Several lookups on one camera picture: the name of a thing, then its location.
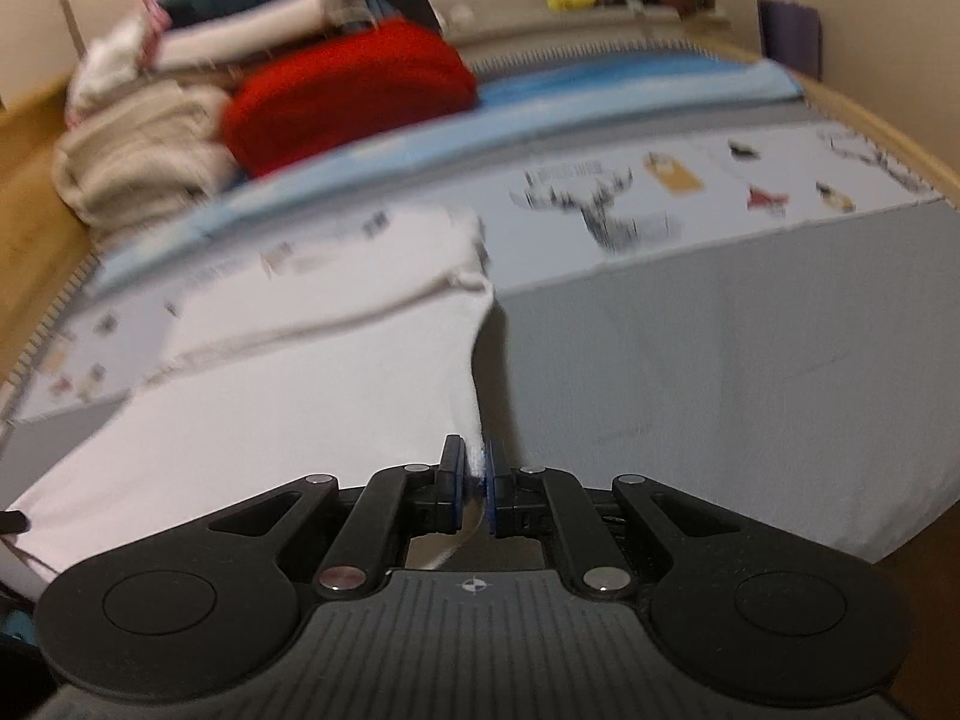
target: beige blanket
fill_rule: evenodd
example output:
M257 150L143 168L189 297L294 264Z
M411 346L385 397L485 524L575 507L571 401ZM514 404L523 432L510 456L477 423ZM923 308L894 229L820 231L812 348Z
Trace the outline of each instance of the beige blanket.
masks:
M215 142L229 95L209 86L152 85L56 143L53 182L105 247L216 194L237 174Z

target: black gripper base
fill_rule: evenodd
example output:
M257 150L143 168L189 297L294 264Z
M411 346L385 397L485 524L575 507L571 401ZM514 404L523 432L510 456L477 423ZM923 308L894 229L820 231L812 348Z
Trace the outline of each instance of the black gripper base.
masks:
M400 570L376 594L320 605L290 649L234 688L179 704L62 689L40 720L904 720L880 695L755 706L705 688L635 613L569 593L553 570Z

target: white folded towel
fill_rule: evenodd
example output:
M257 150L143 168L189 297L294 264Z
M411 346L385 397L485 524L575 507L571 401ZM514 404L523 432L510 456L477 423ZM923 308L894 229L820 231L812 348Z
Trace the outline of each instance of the white folded towel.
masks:
M167 32L152 65L157 71L206 67L325 31L347 7L344 0L274 0L235 16Z
M13 546L49 580L311 473L347 488L436 463L450 433L481 473L470 360L493 302L481 237L470 213L391 209L368 233L198 290L167 375L13 504L31 522Z
M164 81L71 130L56 144L53 183L99 245L171 218L234 180L220 143L229 95Z

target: purple book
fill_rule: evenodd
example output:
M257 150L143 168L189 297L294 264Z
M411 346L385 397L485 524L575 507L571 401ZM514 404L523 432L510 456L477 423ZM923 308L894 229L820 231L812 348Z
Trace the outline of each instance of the purple book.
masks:
M763 55L818 81L822 32L820 14L812 7L781 0L757 0Z

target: circular pad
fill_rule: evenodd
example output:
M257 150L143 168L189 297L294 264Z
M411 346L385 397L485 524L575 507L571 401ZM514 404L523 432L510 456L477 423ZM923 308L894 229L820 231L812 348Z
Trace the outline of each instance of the circular pad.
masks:
M876 690L904 661L904 603L855 557L785 533L690 538L656 586L661 649L699 682L781 707Z
M193 628L213 611L217 592L184 571L147 571L114 584L104 614L117 628L156 637Z
M743 618L782 637L812 637L843 619L847 601L828 581L798 571L771 571L741 581L734 594Z

